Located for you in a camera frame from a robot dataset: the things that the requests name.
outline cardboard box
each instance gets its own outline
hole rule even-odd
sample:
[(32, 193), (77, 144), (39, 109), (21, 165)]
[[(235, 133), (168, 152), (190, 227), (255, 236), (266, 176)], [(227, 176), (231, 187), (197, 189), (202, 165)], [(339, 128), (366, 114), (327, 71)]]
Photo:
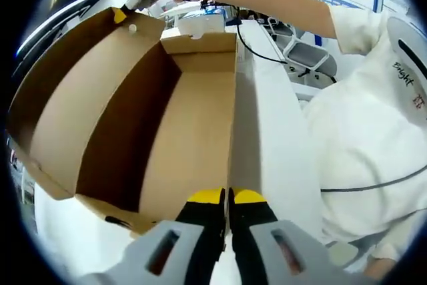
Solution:
[(228, 185), (236, 35), (160, 41), (163, 21), (114, 15), (83, 21), (39, 58), (7, 131), (53, 198), (144, 233), (194, 192)]

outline white table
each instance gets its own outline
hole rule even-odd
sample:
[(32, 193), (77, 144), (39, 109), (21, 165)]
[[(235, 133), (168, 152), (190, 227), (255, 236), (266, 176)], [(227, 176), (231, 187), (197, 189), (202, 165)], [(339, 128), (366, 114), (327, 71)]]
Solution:
[[(280, 58), (266, 30), (255, 21), (244, 21), (241, 31), (258, 53)], [(177, 29), (170, 29), (163, 36), (176, 33)], [(233, 186), (261, 192), (279, 219), (291, 220), (320, 237), (321, 200), (312, 149), (283, 65), (249, 57), (238, 64), (236, 79)], [(73, 277), (108, 269), (132, 241), (127, 230), (100, 220), (78, 201), (52, 200), (41, 188), (35, 189), (35, 217), (41, 239), (57, 252)], [(240, 282), (230, 237), (227, 243), (212, 284)]]

